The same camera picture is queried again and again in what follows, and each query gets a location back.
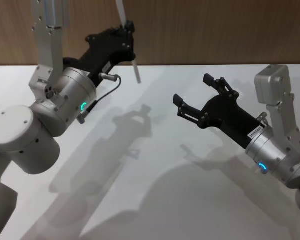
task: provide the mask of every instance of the white tabletop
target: white tabletop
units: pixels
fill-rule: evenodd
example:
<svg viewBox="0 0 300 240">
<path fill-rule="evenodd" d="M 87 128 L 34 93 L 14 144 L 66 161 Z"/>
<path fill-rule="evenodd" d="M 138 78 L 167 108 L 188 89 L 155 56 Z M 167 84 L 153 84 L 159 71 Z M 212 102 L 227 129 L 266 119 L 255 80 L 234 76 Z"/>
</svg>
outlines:
<svg viewBox="0 0 300 240">
<path fill-rule="evenodd" d="M 130 66 L 122 86 L 56 140 L 61 154 L 39 175 L 12 163 L 2 182 L 18 192 L 0 240 L 300 240 L 295 190 L 262 175 L 215 129 L 177 116 L 173 95 L 201 109 L 225 77 L 257 117 L 254 77 L 266 65 Z M 300 127 L 300 65 L 289 65 Z M 0 67 L 0 110 L 30 106 L 33 66 Z M 99 96 L 116 83 L 103 82 Z"/>
</svg>

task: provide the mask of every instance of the label sticker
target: label sticker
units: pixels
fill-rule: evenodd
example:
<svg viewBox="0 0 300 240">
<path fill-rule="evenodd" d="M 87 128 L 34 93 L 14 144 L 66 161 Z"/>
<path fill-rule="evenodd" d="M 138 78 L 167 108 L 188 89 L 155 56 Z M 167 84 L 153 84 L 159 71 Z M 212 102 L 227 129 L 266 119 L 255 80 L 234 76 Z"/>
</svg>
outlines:
<svg viewBox="0 0 300 240">
<path fill-rule="evenodd" d="M 111 67 L 111 63 L 110 61 L 108 61 L 107 64 L 102 68 L 102 72 L 106 73 L 110 67 Z"/>
<path fill-rule="evenodd" d="M 251 139 L 253 139 L 257 135 L 257 133 L 259 133 L 262 129 L 264 129 L 262 126 L 257 126 L 255 128 L 255 130 L 253 130 L 252 132 L 250 132 L 248 134 L 248 137 L 251 138 Z"/>
</svg>

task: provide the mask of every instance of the black cable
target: black cable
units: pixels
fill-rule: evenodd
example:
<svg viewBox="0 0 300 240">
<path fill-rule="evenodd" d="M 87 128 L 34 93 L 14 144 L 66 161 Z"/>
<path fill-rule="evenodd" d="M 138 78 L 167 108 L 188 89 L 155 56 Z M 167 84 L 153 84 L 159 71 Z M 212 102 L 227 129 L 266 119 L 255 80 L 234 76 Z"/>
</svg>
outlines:
<svg viewBox="0 0 300 240">
<path fill-rule="evenodd" d="M 120 85 L 121 85 L 121 77 L 119 75 L 114 75 L 116 76 L 118 79 L 119 79 L 119 84 L 114 88 L 112 89 L 111 91 L 109 91 L 108 93 L 106 93 L 105 95 L 103 95 L 102 97 L 100 97 L 98 100 L 95 100 L 85 111 L 90 113 L 92 111 L 92 109 L 94 109 L 94 107 L 102 100 L 104 99 L 105 97 L 109 96 L 110 94 L 112 94 L 115 90 L 117 90 Z"/>
</svg>

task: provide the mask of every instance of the robotic arm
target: robotic arm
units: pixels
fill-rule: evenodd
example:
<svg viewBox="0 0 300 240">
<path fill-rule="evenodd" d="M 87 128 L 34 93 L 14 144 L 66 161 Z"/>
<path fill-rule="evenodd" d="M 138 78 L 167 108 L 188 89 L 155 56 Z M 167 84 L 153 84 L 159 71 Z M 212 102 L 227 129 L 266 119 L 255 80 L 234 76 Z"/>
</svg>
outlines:
<svg viewBox="0 0 300 240">
<path fill-rule="evenodd" d="M 0 163 L 14 161 L 28 174 L 51 168 L 60 154 L 55 137 L 96 105 L 96 87 L 103 80 L 116 82 L 110 70 L 131 62 L 134 53 L 132 21 L 85 38 L 89 49 L 80 59 L 62 55 L 62 31 L 67 24 L 66 0 L 32 0 L 32 30 L 38 48 L 38 65 L 29 86 L 32 106 L 12 106 L 0 112 Z M 0 178 L 5 168 L 0 168 Z M 15 210 L 18 194 L 0 183 L 0 233 Z"/>
<path fill-rule="evenodd" d="M 286 65 L 269 65 L 254 79 L 259 103 L 266 104 L 272 127 L 263 112 L 254 118 L 237 104 L 239 93 L 222 77 L 214 80 L 205 74 L 203 82 L 219 95 L 207 102 L 202 110 L 187 105 L 174 95 L 178 116 L 201 129 L 219 128 L 261 168 L 270 172 L 290 189 L 298 189 L 296 203 L 300 208 L 300 129 L 296 123 L 289 69 Z"/>
</svg>

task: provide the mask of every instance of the brown wooden panel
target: brown wooden panel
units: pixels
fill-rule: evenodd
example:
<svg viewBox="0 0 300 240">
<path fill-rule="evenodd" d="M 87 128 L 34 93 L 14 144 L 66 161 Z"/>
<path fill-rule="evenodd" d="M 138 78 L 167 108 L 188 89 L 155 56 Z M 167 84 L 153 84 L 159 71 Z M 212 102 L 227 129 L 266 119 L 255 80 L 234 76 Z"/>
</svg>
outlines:
<svg viewBox="0 0 300 240">
<path fill-rule="evenodd" d="M 139 64 L 300 63 L 300 0 L 125 0 Z M 115 0 L 69 0 L 63 55 L 120 19 Z M 0 0 L 0 65 L 36 64 L 30 0 Z"/>
</svg>

